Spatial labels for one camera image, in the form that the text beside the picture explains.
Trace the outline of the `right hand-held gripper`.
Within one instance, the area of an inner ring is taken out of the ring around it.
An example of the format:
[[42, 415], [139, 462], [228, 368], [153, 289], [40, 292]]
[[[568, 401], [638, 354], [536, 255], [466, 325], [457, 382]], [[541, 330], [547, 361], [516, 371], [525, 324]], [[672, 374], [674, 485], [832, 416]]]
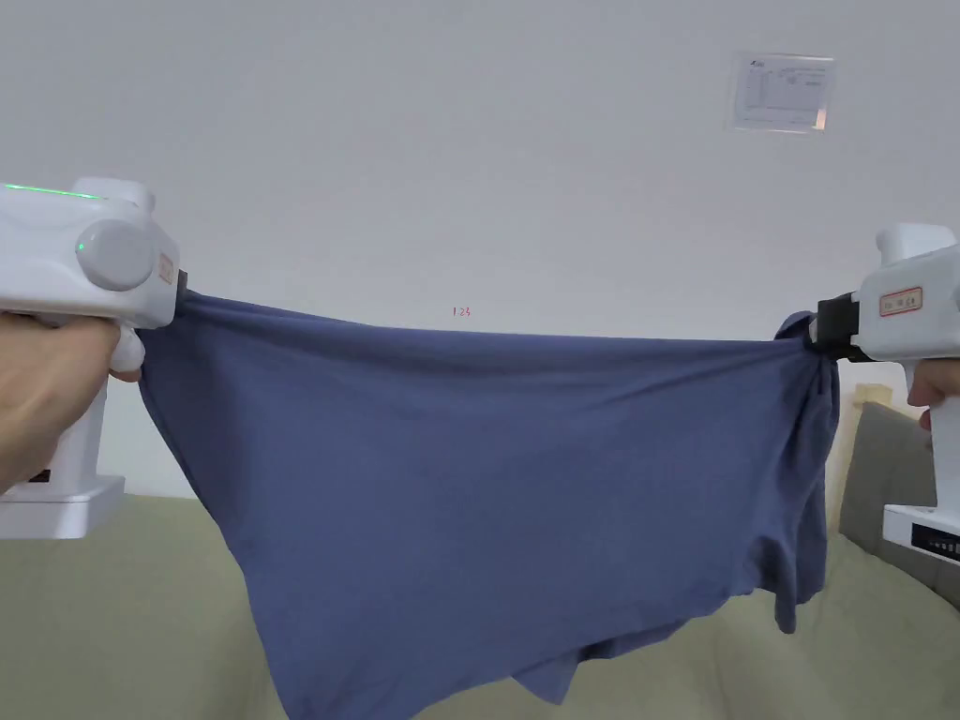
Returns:
[[[890, 362], [912, 381], [919, 362], [959, 356], [959, 246], [943, 226], [880, 232], [877, 270], [856, 291], [817, 305], [816, 350], [833, 360]], [[932, 410], [933, 507], [888, 504], [885, 541], [945, 562], [959, 559], [959, 401]]]

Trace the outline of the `person's right hand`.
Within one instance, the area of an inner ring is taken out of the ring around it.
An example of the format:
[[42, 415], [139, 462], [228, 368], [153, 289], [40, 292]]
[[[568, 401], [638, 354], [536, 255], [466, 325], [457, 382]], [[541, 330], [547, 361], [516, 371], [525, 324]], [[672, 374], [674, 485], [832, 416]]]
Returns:
[[915, 367], [907, 404], [924, 408], [919, 419], [921, 428], [930, 431], [931, 410], [946, 399], [959, 396], [959, 378], [958, 358], [925, 359]]

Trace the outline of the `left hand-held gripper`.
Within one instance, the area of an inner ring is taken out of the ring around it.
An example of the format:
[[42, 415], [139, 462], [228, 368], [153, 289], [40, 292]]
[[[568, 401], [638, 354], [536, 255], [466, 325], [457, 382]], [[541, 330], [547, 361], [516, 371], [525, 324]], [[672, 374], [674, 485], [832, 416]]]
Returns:
[[[1, 308], [52, 326], [110, 320], [120, 330], [112, 368], [140, 368], [138, 330], [168, 325], [187, 286], [181, 249], [155, 206], [146, 186], [124, 179], [84, 177], [68, 191], [4, 184]], [[98, 392], [43, 472], [2, 496], [3, 538], [82, 538], [123, 501], [124, 478], [98, 473], [106, 398]]]

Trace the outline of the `person's left hand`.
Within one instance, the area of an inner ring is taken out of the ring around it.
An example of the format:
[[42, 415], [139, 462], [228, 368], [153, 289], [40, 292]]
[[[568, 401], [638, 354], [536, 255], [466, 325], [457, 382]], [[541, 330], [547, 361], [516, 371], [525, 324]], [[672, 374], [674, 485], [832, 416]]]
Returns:
[[112, 322], [75, 318], [61, 327], [5, 313], [1, 317], [1, 490], [25, 483], [51, 462], [66, 431], [89, 409], [113, 371], [120, 338]]

